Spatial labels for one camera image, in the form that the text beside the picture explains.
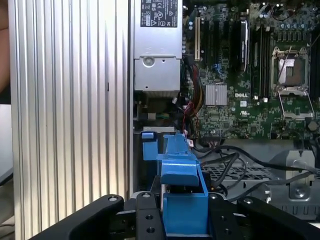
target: regulatory label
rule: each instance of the regulatory label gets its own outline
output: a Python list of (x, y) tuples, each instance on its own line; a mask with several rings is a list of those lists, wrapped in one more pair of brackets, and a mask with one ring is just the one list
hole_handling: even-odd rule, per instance
[(141, 27), (176, 28), (178, 0), (141, 0)]

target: ribbed metal panel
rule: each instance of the ribbed metal panel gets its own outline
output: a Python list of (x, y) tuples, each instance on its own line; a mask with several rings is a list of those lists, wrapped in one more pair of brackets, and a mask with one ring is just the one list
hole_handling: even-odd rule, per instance
[(227, 102), (227, 85), (213, 84), (205, 86), (205, 105), (207, 106), (226, 106)]
[(10, 0), (17, 240), (125, 197), (129, 0)]

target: metal mesh grille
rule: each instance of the metal mesh grille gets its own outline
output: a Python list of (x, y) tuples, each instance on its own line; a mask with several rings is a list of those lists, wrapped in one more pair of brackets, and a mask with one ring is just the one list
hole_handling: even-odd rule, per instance
[[(204, 172), (208, 172), (211, 175), (211, 179), (215, 180), (221, 176), (224, 171), (224, 167), (203, 167)], [(237, 180), (241, 174), (244, 172), (243, 167), (232, 167), (225, 177), (226, 180)], [(248, 167), (246, 175), (244, 177), (246, 180), (271, 180), (274, 176), (271, 174), (268, 168), (265, 167)]]

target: green circuit board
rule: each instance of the green circuit board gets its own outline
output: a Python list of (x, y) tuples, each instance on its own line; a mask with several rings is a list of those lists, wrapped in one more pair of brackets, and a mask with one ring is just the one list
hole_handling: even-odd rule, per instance
[[(277, 21), (273, 18), (263, 19), (265, 25), (273, 26), (274, 28), (281, 28), (282, 25), (294, 25), (307, 23), (313, 19), (313, 11), (310, 6), (305, 6), (294, 17), (286, 21)], [(223, 22), (234, 21), (237, 17), (237, 9), (229, 9), (224, 4), (217, 4), (210, 6), (206, 11), (201, 11), (201, 20), (208, 21), (213, 24), (214, 21), (220, 21), (219, 27), (221, 35), (223, 34)], [(250, 23), (250, 31), (255, 31), (257, 26), (260, 25), (257, 18), (259, 15), (258, 5), (252, 4), (250, 7), (250, 15), (248, 17)], [(289, 48), (300, 50), (308, 47), (311, 44), (311, 38), (306, 33), (305, 36), (300, 36), (299, 39), (294, 37), (294, 40), (283, 41), (277, 37), (282, 34), (279, 31), (274, 31), (270, 38), (269, 54), (273, 54), (273, 49), (279, 47), (280, 49), (287, 50)], [(237, 128), (242, 134), (231, 133), (229, 138), (249, 138), (249, 139), (276, 139), (276, 138), (293, 138), (292, 131), (299, 132), (305, 139), (312, 137), (312, 134), (319, 133), (319, 129), (311, 132), (307, 129), (309, 122), (305, 120), (297, 120), (284, 118), (280, 98), (276, 93), (273, 93), (274, 84), (270, 84), (270, 94), (267, 102), (261, 100), (254, 100), (253, 95), (257, 89), (252, 85), (254, 78), (259, 78), (259, 71), (253, 72), (253, 65), (255, 64), (255, 53), (248, 54), (249, 60), (247, 70), (245, 72), (233, 71), (230, 64), (230, 52), (232, 51), (229, 40), (221, 40), (220, 43), (220, 64), (221, 74), (213, 70), (212, 66), (208, 63), (203, 63), (201, 60), (198, 63), (200, 70), (200, 79), (203, 88), (206, 85), (224, 82), (227, 85), (227, 105), (208, 106), (203, 105), (202, 109), (197, 113), (199, 119), (198, 134), (202, 137), (205, 136), (220, 136), (222, 132), (230, 128)], [(250, 51), (254, 51), (254, 45), (250, 43)], [(192, 43), (188, 45), (187, 50), (192, 52)], [(310, 58), (305, 62), (307, 71), (303, 72), (309, 77)], [(190, 95), (193, 91), (193, 85), (188, 82), (188, 92)], [(299, 115), (301, 113), (314, 112), (313, 121), (318, 124), (320, 119), (320, 103), (318, 99), (311, 100), (306, 96), (286, 96), (282, 98), (283, 109), (286, 113), (294, 113)]]

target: screw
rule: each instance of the screw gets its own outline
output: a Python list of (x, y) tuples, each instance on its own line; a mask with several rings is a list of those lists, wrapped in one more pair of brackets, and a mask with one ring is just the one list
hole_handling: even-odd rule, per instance
[(244, 201), (246, 204), (252, 204), (252, 203), (253, 203), (253, 201), (252, 201), (251, 199), (249, 199), (249, 198), (245, 198), (243, 201)]
[(147, 66), (152, 66), (155, 63), (155, 60), (152, 57), (145, 57), (143, 62)]
[(305, 191), (303, 189), (297, 188), (295, 190), (295, 195), (297, 196), (297, 198), (303, 198), (305, 196)]
[(150, 198), (151, 195), (150, 195), (149, 193), (144, 193), (144, 194), (142, 195), (142, 197), (144, 197), (144, 198)]
[(109, 197), (109, 201), (110, 202), (114, 202), (114, 201), (116, 201), (118, 198), (116, 197), (116, 196), (112, 196), (112, 197)]

